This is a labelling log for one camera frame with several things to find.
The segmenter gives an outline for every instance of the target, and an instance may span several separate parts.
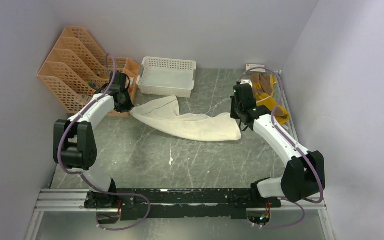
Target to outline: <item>wire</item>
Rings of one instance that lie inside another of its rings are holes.
[[[255,69],[264,69],[266,71],[268,71],[269,73],[273,74],[276,76],[277,78],[277,82],[279,83],[279,87],[280,87],[280,96],[279,96],[279,100],[276,102],[276,105],[274,106],[273,110],[271,111],[271,122],[273,123],[273,127],[280,133],[280,135],[282,135],[282,137],[288,141],[288,143],[290,143],[292,145],[292,147],[294,149],[296,149],[296,151],[301,154],[301,156],[304,158],[305,162],[308,164],[308,167],[311,169],[311,172],[314,174],[314,177],[315,177],[315,180],[317,182],[317,185],[318,185],[318,190],[320,192],[320,198],[318,200],[311,200],[311,199],[307,199],[307,198],[304,198],[303,200],[304,201],[307,201],[307,202],[310,202],[310,203],[313,203],[313,204],[319,204],[321,202],[323,202],[323,199],[324,199],[324,193],[323,193],[323,185],[322,185],[322,181],[320,180],[320,177],[319,175],[317,174],[317,171],[316,169],[314,168],[313,164],[311,163],[310,159],[306,156],[306,154],[295,144],[295,141],[293,139],[291,139],[290,137],[288,137],[288,135],[286,135],[282,130],[281,128],[279,127],[279,124],[275,124],[275,110],[276,108],[279,106],[279,102],[280,100],[283,98],[284,96],[284,85],[283,85],[283,82],[282,82],[282,78],[279,74],[275,73],[274,71],[266,68],[266,67],[263,67],[263,66],[255,66],[255,67],[251,67],[250,69],[246,70],[245,72],[243,72],[243,74],[240,76],[239,80],[237,81],[238,83],[241,82],[241,80],[245,77],[245,75],[247,73],[249,73],[250,71],[252,70],[255,70]],[[281,197],[280,199],[282,200],[285,200],[285,201],[288,201],[290,202],[286,197]],[[299,219],[298,221],[296,222],[293,222],[293,223],[290,223],[290,224],[286,224],[286,225],[280,225],[280,226],[263,226],[263,228],[268,228],[268,229],[281,229],[281,228],[287,228],[287,227],[290,227],[290,226],[294,226],[296,224],[299,224],[303,219],[304,217],[306,216],[306,211],[304,210],[304,208],[296,203],[296,202],[293,202],[295,205],[297,205],[301,210],[302,210],[302,217],[301,219]]]
[[[143,223],[145,221],[145,219],[148,217],[148,215],[150,214],[150,211],[151,211],[151,202],[150,200],[144,196],[144,195],[141,195],[141,194],[137,194],[137,193],[114,193],[114,192],[108,192],[108,191],[104,191],[104,190],[101,190],[99,188],[97,188],[96,186],[94,186],[90,181],[88,181],[86,179],[86,177],[83,175],[82,172],[80,171],[69,171],[66,166],[63,164],[63,160],[61,158],[61,152],[62,152],[62,149],[63,149],[63,145],[64,145],[64,141],[66,140],[67,138],[67,135],[69,134],[71,128],[73,127],[73,125],[85,114],[87,113],[87,111],[97,102],[99,102],[99,100],[101,100],[102,98],[106,97],[107,96],[107,93],[109,91],[109,89],[111,88],[111,86],[113,85],[113,82],[114,82],[114,79],[116,78],[116,60],[114,58],[114,56],[110,53],[108,53],[106,55],[106,58],[105,58],[105,64],[106,64],[106,71],[108,73],[108,76],[110,76],[110,69],[108,68],[108,56],[111,56],[112,58],[112,65],[113,65],[113,74],[112,74],[112,78],[111,78],[111,81],[109,82],[108,86],[106,87],[105,91],[103,92],[103,94],[99,97],[97,97],[96,99],[90,101],[84,108],[83,110],[71,121],[71,123],[67,126],[67,129],[64,131],[64,133],[62,134],[62,137],[61,137],[61,140],[59,141],[59,145],[58,145],[58,149],[57,149],[57,152],[56,152],[56,158],[58,159],[58,164],[59,166],[61,167],[62,171],[68,175],[80,175],[81,179],[83,179],[83,181],[93,190],[97,191],[98,193],[102,193],[102,194],[106,194],[106,195],[112,195],[112,196],[135,196],[135,197],[140,197],[140,198],[143,198],[147,203],[148,203],[148,209],[146,211],[146,214],[145,216],[138,220],[136,223],[130,225],[130,226],[127,226],[127,227],[122,227],[122,228],[106,228],[106,227],[103,227],[102,225],[99,224],[99,221],[98,221],[98,214],[96,215],[96,223],[97,223],[97,227],[99,227],[100,229],[103,229],[103,230],[107,230],[107,231],[122,231],[122,230],[127,230],[127,229],[131,229],[141,223]]]

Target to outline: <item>white plastic basket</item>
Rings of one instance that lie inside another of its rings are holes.
[[[145,57],[137,86],[143,94],[190,98],[195,85],[196,61]]]

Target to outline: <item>white cloth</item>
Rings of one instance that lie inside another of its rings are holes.
[[[130,113],[154,129],[183,139],[201,142],[241,139],[241,131],[236,120],[230,118],[230,113],[221,113],[216,117],[191,113],[180,115],[176,96],[150,101],[134,107]]]

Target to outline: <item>marble table surface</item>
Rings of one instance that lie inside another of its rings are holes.
[[[242,69],[198,69],[191,97],[178,98],[180,114],[229,113],[233,86],[242,73]],[[138,90],[134,104],[162,97]],[[287,125],[295,136],[293,125]],[[118,188],[248,188],[257,180],[280,177],[284,170],[275,151],[251,130],[242,132],[239,141],[197,142],[162,133],[133,117],[107,116],[94,134],[96,164]],[[86,189],[87,185],[57,166],[51,188]]]

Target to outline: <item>white wall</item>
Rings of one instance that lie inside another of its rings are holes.
[[[283,76],[337,239],[384,239],[384,0],[320,0]]]
[[[65,22],[86,27],[115,56],[280,69],[319,0],[49,1]]]
[[[0,240],[24,239],[55,170],[53,124],[66,114],[36,74],[61,23],[45,0],[0,0]]]

